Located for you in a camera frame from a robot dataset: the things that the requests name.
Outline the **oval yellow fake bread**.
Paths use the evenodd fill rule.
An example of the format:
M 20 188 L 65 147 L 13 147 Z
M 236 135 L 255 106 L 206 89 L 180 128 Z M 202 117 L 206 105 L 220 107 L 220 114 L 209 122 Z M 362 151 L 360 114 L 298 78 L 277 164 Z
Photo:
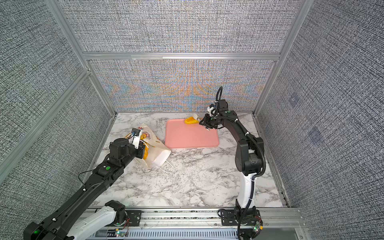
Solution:
M 185 119 L 184 122 L 187 125 L 193 125 L 193 124 L 198 124 L 200 121 L 198 121 L 194 117 L 189 117 L 189 118 Z

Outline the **white paper bag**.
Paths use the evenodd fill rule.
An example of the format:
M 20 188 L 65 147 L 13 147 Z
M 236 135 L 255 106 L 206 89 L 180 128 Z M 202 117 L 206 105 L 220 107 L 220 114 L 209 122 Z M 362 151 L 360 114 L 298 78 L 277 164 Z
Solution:
M 147 138 L 144 139 L 149 145 L 148 157 L 146 160 L 138 159 L 146 169 L 160 169 L 161 171 L 173 174 L 175 172 L 174 166 L 168 162 L 171 150 L 167 148 L 156 134 L 145 124 L 138 127 L 142 130 L 142 134 L 146 134 Z

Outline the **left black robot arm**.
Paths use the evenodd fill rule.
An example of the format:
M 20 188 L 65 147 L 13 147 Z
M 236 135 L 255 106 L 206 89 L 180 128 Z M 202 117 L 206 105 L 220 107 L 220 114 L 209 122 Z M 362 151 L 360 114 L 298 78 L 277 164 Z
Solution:
M 116 182 L 133 159 L 142 159 L 148 152 L 147 144 L 140 137 L 134 137 L 133 141 L 116 139 L 109 148 L 109 154 L 91 170 L 87 181 L 69 200 L 39 224 L 32 222 L 25 228 L 25 240 L 85 240 L 104 226 L 124 223 L 126 207 L 118 201 L 107 202 L 85 223 L 76 223 L 91 203 Z

